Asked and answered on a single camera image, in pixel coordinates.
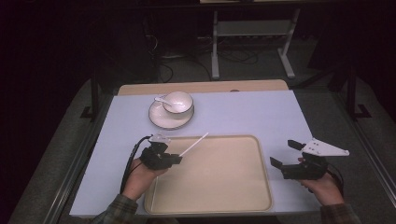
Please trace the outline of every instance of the plaid sleeve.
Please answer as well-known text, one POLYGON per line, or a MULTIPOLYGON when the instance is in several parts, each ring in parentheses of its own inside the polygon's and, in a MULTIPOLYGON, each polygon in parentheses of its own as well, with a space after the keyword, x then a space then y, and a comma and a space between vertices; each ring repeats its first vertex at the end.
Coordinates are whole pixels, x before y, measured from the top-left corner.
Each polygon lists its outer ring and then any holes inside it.
POLYGON ((335 204, 320 207, 322 224, 360 224, 350 204, 335 204))
POLYGON ((137 203, 121 194, 117 195, 107 210, 95 217, 91 224, 126 224, 132 223, 137 203))

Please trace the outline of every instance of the black cable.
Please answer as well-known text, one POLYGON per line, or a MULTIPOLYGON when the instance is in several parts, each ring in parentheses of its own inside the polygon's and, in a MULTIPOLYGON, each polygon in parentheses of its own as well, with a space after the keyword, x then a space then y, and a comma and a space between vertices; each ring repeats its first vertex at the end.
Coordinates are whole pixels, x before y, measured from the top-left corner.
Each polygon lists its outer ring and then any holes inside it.
POLYGON ((174 75, 174 71, 173 71, 173 69, 172 69, 170 66, 165 65, 165 64, 163 64, 163 63, 160 63, 160 66, 164 66, 164 67, 168 68, 168 69, 171 71, 171 76, 170 76, 168 79, 163 80, 162 72, 161 72, 161 70, 160 70, 160 75, 159 75, 159 77, 160 77, 161 82, 162 82, 162 83, 167 83, 167 82, 169 82, 169 81, 172 79, 172 77, 173 77, 173 75, 174 75))
POLYGON ((129 156, 128 162, 126 163, 126 167, 125 167, 125 171, 124 174, 122 176, 122 181, 121 181, 121 186, 120 186, 120 193, 123 192, 124 188, 125 188, 125 184, 126 184, 126 180, 128 179, 129 175, 131 174, 131 172, 137 167, 135 167, 132 171, 130 171, 131 169, 131 164, 132 161, 134 160, 134 155, 136 154, 136 151, 139 149, 140 144, 146 140, 149 139, 151 136, 146 136, 143 137, 142 139, 140 139, 140 141, 134 145, 134 149, 132 150, 131 155, 129 156))

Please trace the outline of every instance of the chopstick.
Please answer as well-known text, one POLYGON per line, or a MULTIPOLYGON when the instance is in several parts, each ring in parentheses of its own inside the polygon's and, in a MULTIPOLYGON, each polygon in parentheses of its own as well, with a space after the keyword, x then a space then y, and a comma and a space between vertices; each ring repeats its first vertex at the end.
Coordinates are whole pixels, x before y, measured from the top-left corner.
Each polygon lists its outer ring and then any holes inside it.
POLYGON ((194 144, 192 144, 189 148, 187 148, 184 152, 182 152, 179 156, 183 156, 184 154, 186 154, 188 151, 190 151, 190 149, 192 149, 193 147, 195 147, 195 145, 197 145, 199 142, 201 142, 202 139, 204 139, 209 133, 204 134, 204 136, 202 136, 200 139, 198 139, 194 144))

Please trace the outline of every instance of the hand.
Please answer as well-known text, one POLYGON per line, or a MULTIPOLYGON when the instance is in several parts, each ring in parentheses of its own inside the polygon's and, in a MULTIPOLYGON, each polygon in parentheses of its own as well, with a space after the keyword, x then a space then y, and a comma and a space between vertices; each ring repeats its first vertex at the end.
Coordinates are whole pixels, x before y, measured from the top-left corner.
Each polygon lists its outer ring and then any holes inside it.
POLYGON ((298 180, 303 186, 312 190, 322 205, 344 203, 344 198, 331 175, 325 174, 318 180, 298 180))
POLYGON ((129 174, 122 195, 135 201, 142 196, 157 176, 168 171, 168 169, 150 170, 139 159, 132 161, 131 170, 133 171, 129 174))

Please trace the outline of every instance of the person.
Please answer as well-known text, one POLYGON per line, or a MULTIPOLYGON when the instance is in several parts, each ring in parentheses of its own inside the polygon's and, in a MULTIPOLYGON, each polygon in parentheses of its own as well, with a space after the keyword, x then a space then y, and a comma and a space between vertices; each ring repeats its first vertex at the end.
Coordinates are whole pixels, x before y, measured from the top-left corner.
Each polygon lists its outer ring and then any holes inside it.
MULTIPOLYGON (((131 164, 133 170, 125 184, 122 194, 116 196, 106 211, 92 220, 92 224, 132 223, 137 209, 137 199, 149 188, 153 180, 165 170, 150 170, 139 159, 131 164)), ((322 204, 320 214, 322 224, 359 224, 359 218, 337 187, 335 180, 328 174, 318 180, 298 180, 303 186, 312 190, 322 204)))

